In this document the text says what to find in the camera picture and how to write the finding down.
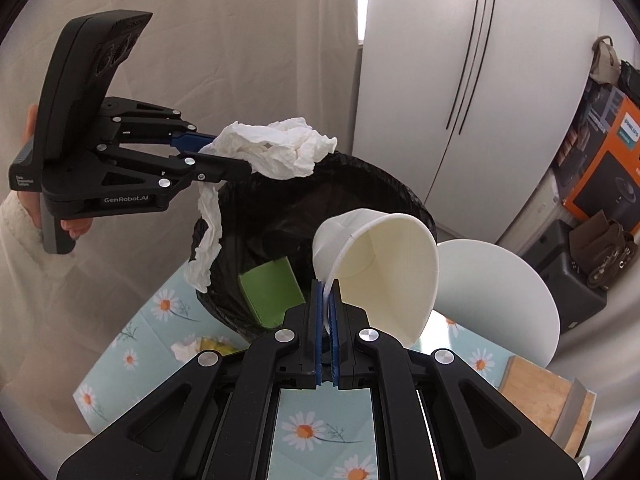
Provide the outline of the white tissue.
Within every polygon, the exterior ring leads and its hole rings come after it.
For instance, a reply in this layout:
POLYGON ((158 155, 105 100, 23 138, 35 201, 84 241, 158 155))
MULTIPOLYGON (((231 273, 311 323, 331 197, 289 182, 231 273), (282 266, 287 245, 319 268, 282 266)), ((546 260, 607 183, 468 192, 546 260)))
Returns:
POLYGON ((201 337, 191 334, 184 341, 178 341, 171 345, 171 352, 180 363, 189 362, 201 351, 201 337))
MULTIPOLYGON (((282 181, 311 176, 314 166, 335 152, 337 143, 314 130, 305 118, 295 117, 268 126, 234 122, 198 152, 248 162, 251 172, 282 181)), ((218 188, 203 183, 198 190, 198 211, 206 230, 186 264, 184 278, 198 292, 206 292, 212 282, 209 269, 221 251, 222 218, 218 188)))

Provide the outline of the green foam sheet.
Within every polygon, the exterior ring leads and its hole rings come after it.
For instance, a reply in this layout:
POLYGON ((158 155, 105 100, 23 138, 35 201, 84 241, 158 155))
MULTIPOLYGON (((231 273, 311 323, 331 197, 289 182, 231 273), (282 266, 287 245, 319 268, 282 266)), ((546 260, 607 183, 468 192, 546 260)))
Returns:
POLYGON ((289 308, 305 302, 286 257, 241 274, 239 284, 250 312, 265 328, 281 325, 289 308))

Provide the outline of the white paper cup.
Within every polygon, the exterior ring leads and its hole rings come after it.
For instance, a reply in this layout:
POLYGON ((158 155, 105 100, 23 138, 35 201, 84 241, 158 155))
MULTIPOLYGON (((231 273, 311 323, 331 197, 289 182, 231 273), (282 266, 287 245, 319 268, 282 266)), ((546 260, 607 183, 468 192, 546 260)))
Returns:
POLYGON ((439 277, 437 244, 421 220, 367 208, 326 219, 312 240, 312 265, 325 304, 337 284, 372 327, 406 348, 419 340, 439 277))

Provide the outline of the yellow green snack wrapper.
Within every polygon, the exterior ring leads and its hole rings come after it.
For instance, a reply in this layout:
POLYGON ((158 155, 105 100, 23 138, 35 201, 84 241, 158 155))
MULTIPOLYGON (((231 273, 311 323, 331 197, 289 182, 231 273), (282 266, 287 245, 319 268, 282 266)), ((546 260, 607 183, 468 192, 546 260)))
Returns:
POLYGON ((198 338, 198 351, 212 350, 218 352, 221 356, 228 356, 239 352, 240 349, 226 337, 200 337, 198 338))

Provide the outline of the daisy print tablecloth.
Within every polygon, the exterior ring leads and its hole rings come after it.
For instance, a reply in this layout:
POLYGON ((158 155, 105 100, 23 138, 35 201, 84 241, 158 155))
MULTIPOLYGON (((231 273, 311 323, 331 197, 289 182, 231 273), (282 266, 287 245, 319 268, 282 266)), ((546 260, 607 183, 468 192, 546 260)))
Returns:
MULTIPOLYGON (((173 276, 122 328, 76 390, 76 403, 96 436, 186 365, 170 347, 191 334, 226 337, 240 351, 250 348, 173 276)), ((334 386, 331 337, 323 334, 320 364, 316 388, 280 389, 257 479, 381 479, 369 390, 334 386)))

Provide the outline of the bamboo cutting board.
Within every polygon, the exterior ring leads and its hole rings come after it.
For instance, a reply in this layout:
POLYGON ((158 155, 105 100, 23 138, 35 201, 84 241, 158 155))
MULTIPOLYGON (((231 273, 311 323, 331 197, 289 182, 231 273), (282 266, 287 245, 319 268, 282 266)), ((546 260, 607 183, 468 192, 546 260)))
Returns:
MULTIPOLYGON (((551 438, 572 382, 520 356, 511 356, 506 364, 499 391, 551 438)), ((582 452, 590 426, 591 418, 584 440, 579 445, 576 455, 572 457, 576 458, 582 452)))

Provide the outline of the clear bin with black bag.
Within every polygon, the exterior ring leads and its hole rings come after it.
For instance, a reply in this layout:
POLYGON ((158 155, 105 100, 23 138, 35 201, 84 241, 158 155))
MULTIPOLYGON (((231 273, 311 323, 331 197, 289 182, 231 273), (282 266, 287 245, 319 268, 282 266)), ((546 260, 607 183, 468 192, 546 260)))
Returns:
POLYGON ((239 276, 282 257, 288 258, 304 297, 309 296, 312 239, 323 221, 369 208, 410 214, 436 232, 424 203, 407 185, 364 160, 335 152, 306 178, 272 180, 255 172, 227 182, 218 191, 221 250, 209 268, 210 284, 196 298, 219 322, 253 341, 265 333, 239 284, 239 276))

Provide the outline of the cleaver knife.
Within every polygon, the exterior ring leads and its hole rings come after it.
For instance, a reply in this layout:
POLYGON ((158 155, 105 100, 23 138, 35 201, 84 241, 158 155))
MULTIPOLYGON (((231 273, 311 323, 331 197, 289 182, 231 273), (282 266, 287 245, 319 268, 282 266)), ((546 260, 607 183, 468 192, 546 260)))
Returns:
POLYGON ((584 440, 593 403, 594 394, 582 382, 574 379, 551 434, 551 440, 570 456, 576 455, 584 440))

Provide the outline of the white chair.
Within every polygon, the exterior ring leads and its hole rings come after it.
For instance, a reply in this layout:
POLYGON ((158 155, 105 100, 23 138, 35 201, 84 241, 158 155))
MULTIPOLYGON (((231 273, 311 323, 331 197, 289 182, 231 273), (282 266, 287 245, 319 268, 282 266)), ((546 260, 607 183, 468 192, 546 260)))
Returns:
POLYGON ((481 240, 438 244, 435 311, 540 367, 552 361, 560 317, 547 285, 522 258, 481 240))

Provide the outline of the black suitcase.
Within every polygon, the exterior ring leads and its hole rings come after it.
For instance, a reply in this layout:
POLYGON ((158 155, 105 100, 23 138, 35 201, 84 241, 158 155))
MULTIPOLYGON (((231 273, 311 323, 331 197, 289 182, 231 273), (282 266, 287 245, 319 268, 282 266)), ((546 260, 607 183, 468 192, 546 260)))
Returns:
POLYGON ((563 220, 552 221, 522 255, 551 292, 559 313, 560 334, 589 320, 606 306, 606 292, 590 288, 587 274, 570 256, 571 230, 563 220))

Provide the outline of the brown leather bag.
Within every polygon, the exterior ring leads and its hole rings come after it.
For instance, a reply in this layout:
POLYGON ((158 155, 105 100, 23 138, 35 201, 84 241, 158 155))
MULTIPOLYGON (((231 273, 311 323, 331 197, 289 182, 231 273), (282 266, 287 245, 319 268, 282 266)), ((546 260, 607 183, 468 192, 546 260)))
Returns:
POLYGON ((608 290, 639 255, 634 237, 603 210, 570 231, 568 247, 591 289, 608 290))

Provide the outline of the white suitcase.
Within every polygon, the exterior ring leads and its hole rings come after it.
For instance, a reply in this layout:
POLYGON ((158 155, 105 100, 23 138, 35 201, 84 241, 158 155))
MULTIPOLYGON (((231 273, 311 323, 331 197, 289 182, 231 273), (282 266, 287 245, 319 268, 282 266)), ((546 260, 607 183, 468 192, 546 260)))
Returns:
POLYGON ((549 169, 497 244, 523 255, 555 220, 576 226, 575 218, 562 204, 555 175, 549 169))

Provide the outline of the orange Philips box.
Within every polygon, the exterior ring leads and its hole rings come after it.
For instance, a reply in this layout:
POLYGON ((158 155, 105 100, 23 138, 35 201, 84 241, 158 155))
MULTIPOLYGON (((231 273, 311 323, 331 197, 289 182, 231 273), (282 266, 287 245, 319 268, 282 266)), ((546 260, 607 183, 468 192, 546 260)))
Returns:
POLYGON ((639 232, 639 107, 610 84, 587 82, 552 164, 564 208, 579 221, 602 211, 639 232))

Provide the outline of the white wardrobe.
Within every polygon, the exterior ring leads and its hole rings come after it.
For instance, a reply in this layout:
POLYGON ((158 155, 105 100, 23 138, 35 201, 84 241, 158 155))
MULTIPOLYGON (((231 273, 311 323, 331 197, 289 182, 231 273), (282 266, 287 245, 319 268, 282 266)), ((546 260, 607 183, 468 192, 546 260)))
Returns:
POLYGON ((354 154, 493 243, 576 112, 600 0, 369 0, 354 154))

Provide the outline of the beige handbag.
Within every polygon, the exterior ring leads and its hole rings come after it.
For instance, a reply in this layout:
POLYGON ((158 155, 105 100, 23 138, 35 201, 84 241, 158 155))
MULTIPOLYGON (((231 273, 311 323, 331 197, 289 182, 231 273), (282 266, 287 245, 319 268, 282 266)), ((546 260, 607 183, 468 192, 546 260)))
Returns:
POLYGON ((592 45, 590 77, 597 84, 617 84, 620 78, 620 59, 614 48, 611 36, 597 38, 592 45))

